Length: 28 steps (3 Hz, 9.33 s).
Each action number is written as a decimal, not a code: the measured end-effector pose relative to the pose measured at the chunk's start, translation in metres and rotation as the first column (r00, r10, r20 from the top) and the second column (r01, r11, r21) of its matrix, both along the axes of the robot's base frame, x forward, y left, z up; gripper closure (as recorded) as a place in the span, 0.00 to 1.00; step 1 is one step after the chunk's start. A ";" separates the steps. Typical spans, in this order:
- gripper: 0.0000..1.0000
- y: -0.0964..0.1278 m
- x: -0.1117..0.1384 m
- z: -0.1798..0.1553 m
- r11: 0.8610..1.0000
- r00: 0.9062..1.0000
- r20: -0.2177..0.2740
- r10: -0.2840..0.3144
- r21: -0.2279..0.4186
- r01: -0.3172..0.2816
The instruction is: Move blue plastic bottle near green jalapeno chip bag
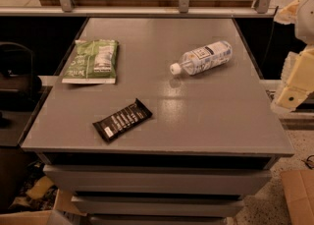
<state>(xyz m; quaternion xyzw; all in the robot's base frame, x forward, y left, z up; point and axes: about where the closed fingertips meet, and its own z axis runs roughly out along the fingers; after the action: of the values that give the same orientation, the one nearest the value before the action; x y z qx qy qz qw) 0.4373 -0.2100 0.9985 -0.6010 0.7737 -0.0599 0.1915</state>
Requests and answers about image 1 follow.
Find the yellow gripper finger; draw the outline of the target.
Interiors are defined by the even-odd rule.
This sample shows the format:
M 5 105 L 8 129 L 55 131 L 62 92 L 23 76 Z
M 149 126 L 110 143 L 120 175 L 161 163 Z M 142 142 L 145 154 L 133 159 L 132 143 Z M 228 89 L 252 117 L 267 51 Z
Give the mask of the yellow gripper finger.
M 274 96 L 275 109 L 296 109 L 314 91 L 314 46 L 290 52 L 284 62 L 281 83 Z
M 290 2 L 275 15 L 274 21 L 282 25 L 294 24 L 299 3 L 300 0 Z

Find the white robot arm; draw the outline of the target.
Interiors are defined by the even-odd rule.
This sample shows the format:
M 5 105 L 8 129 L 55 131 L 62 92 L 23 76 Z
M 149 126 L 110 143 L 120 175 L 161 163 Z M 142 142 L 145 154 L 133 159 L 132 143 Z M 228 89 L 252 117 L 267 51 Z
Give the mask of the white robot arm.
M 281 83 L 272 102 L 274 111 L 294 111 L 314 92 L 314 0 L 294 0 L 274 18 L 279 24 L 294 24 L 294 35 L 306 46 L 290 52 L 284 62 Z

